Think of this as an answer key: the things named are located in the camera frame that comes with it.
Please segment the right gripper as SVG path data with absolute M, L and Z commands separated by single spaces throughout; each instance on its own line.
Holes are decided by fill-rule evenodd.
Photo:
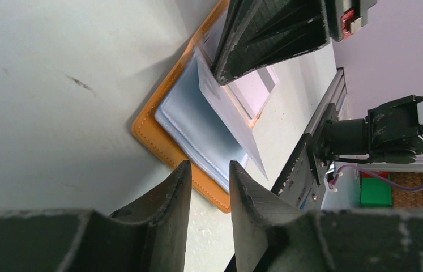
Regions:
M 211 66 L 221 85 L 354 35 L 377 0 L 235 0 Z

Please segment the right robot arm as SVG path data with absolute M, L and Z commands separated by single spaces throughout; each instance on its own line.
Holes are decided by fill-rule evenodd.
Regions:
M 351 37 L 368 22 L 374 1 L 230 1 L 212 65 L 231 83 L 255 70 Z M 361 119 L 326 119 L 307 146 L 315 162 L 410 164 L 423 154 L 423 96 L 368 110 Z

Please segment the orange leather card holder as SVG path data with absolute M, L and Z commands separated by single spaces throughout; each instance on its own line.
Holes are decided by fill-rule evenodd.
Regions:
M 217 3 L 132 125 L 133 135 L 171 168 L 191 160 L 194 188 L 224 213 L 230 212 L 230 161 L 252 160 L 264 171 L 253 127 L 212 76 L 202 48 L 228 7 Z

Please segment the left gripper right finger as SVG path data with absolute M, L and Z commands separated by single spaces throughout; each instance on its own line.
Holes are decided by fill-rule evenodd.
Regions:
M 423 271 L 423 209 L 300 210 L 230 162 L 230 271 Z

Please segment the silver VIP card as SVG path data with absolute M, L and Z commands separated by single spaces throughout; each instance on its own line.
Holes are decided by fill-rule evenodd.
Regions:
M 224 23 L 225 18 L 222 16 L 205 34 L 202 48 L 209 65 L 212 64 L 217 55 L 217 47 L 224 29 Z M 224 90 L 232 99 L 248 126 L 253 127 L 278 84 L 279 79 L 274 68 L 265 67 L 227 84 L 224 86 Z

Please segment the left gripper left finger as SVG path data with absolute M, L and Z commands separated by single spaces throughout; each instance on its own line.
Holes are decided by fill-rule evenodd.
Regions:
M 191 179 L 185 160 L 108 216 L 93 209 L 0 210 L 0 271 L 183 271 Z

